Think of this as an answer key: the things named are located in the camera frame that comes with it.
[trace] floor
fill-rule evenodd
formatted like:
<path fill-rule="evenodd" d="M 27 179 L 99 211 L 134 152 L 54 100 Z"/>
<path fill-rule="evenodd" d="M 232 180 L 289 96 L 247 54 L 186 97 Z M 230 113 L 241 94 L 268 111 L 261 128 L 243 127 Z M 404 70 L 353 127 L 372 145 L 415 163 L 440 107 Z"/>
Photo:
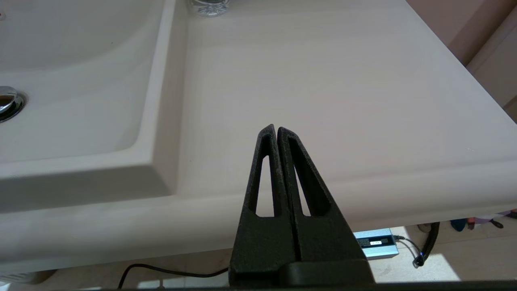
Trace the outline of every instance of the floor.
<path fill-rule="evenodd" d="M 370 261 L 377 282 L 517 280 L 517 220 L 502 217 L 498 229 L 484 224 L 475 230 L 457 232 L 449 222 L 442 222 L 432 255 L 421 268 L 412 265 L 413 247 L 399 244 L 400 254 L 390 259 Z M 393 234 L 413 239 L 423 245 L 426 234 L 417 226 L 394 227 Z M 169 257 L 124 261 L 76 267 L 57 271 L 39 285 L 10 284 L 0 291 L 47 291 L 72 289 L 115 289 L 124 269 L 134 263 L 187 272 L 210 273 L 228 266 L 231 250 L 219 250 Z M 225 286 L 227 273 L 213 278 L 185 278 L 135 268 L 126 278 L 124 288 Z"/>

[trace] white sink basin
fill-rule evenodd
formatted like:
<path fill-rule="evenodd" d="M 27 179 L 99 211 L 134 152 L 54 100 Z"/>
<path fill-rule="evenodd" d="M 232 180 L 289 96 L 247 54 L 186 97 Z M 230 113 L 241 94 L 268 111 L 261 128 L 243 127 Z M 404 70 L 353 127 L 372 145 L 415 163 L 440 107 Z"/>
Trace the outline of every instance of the white sink basin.
<path fill-rule="evenodd" d="M 28 96 L 0 123 L 0 211 L 171 194 L 183 1 L 0 5 L 0 86 Z"/>

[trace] white countertop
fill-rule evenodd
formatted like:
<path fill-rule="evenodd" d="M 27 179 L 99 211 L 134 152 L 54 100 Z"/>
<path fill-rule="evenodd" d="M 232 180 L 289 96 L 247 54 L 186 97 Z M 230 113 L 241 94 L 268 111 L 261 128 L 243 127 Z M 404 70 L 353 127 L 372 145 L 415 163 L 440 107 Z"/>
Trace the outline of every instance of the white countertop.
<path fill-rule="evenodd" d="M 354 231 L 517 207 L 516 125 L 405 1 L 235 1 L 188 49 L 177 193 L 0 214 L 0 273 L 231 247 L 270 123 Z"/>

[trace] sink drain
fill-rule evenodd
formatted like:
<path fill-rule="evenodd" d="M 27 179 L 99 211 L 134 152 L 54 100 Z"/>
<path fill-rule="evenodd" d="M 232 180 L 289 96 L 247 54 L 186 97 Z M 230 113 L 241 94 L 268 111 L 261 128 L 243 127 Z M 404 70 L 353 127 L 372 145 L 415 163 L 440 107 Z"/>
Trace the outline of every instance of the sink drain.
<path fill-rule="evenodd" d="M 25 99 L 16 89 L 0 86 L 0 122 L 7 121 L 22 111 Z"/>

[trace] beige wall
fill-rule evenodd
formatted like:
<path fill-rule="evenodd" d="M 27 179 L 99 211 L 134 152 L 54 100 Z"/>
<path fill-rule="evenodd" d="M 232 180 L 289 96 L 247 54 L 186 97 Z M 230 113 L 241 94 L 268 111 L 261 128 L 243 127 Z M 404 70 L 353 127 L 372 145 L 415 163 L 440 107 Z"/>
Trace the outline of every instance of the beige wall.
<path fill-rule="evenodd" d="M 517 0 L 407 2 L 464 65 L 517 6 Z"/>

